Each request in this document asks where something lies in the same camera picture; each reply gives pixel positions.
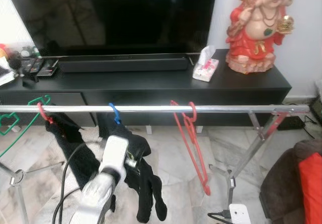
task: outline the marble floor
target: marble floor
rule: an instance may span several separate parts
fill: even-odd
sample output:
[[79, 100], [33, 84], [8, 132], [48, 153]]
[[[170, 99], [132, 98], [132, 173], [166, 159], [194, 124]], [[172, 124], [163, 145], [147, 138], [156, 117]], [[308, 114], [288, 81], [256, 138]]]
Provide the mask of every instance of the marble floor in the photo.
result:
[[[130, 127], [135, 133], [145, 137], [151, 146], [152, 154], [146, 160], [152, 165], [155, 174], [163, 182], [163, 198], [168, 206], [167, 219], [162, 222], [177, 224], [215, 223], [207, 217], [208, 212], [224, 209], [226, 202], [226, 181], [222, 175], [227, 169], [236, 166], [256, 137], [252, 128], [205, 127], [198, 135], [198, 141], [207, 167], [211, 195], [204, 194], [196, 171], [182, 141], [177, 127], [153, 127], [152, 135], [147, 135], [145, 127]], [[322, 137], [322, 129], [308, 126], [315, 137]], [[10, 132], [0, 137], [0, 152], [15, 139], [18, 133]], [[82, 130], [85, 141], [98, 139], [97, 128]], [[282, 153], [298, 141], [310, 139], [304, 130], [278, 131], [268, 141], [237, 177], [233, 203], [245, 204], [252, 224], [270, 223], [265, 218], [259, 201], [260, 185]], [[98, 159], [102, 148], [93, 143], [89, 146]], [[64, 161], [64, 156], [56, 141], [44, 127], [31, 127], [27, 133], [2, 158], [1, 162], [14, 171], [34, 170]], [[27, 178], [23, 183], [23, 194], [30, 223], [51, 223], [52, 213], [60, 195], [62, 168], [58, 167], [39, 175]], [[0, 224], [22, 223], [19, 215], [15, 191], [9, 185], [9, 177], [0, 171]], [[69, 171], [65, 192], [77, 187], [73, 174]], [[105, 223], [138, 223], [136, 213], [138, 196], [125, 183], [116, 190], [116, 212], [106, 218]], [[68, 223], [75, 212], [81, 193], [75, 193], [64, 203], [63, 223]], [[150, 224], [161, 223], [152, 208]]]

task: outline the white wall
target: white wall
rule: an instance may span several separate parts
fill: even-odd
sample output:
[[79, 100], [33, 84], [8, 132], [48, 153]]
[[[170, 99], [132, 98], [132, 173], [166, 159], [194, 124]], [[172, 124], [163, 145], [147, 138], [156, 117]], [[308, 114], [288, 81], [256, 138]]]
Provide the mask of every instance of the white wall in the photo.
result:
[[[208, 44], [228, 48], [226, 31], [230, 13], [239, 0], [216, 0]], [[295, 30], [276, 46], [276, 65], [293, 86], [290, 98], [316, 96], [314, 82], [322, 79], [322, 0], [294, 0], [287, 14], [295, 19]]]

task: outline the tissue box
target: tissue box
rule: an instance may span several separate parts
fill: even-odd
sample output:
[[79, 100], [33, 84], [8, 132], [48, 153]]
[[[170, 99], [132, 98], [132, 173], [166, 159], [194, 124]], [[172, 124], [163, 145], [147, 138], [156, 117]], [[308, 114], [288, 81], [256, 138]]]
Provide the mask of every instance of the tissue box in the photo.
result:
[[212, 75], [215, 73], [217, 69], [219, 60], [217, 59], [210, 59], [207, 61], [205, 65], [196, 64], [192, 77], [194, 79], [210, 82]]

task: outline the television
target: television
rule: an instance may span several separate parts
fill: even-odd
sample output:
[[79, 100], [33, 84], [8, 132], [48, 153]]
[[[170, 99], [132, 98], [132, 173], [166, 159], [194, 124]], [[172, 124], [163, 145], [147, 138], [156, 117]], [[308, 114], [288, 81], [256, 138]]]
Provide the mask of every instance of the television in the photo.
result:
[[214, 0], [12, 0], [43, 56], [197, 53]]

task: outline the soundbar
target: soundbar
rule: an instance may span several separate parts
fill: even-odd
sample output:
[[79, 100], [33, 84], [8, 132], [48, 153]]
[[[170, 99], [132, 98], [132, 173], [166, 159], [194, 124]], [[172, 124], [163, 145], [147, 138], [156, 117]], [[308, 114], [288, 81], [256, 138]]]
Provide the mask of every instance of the soundbar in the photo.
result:
[[59, 67], [63, 72], [185, 70], [189, 62], [186, 54], [66, 56]]

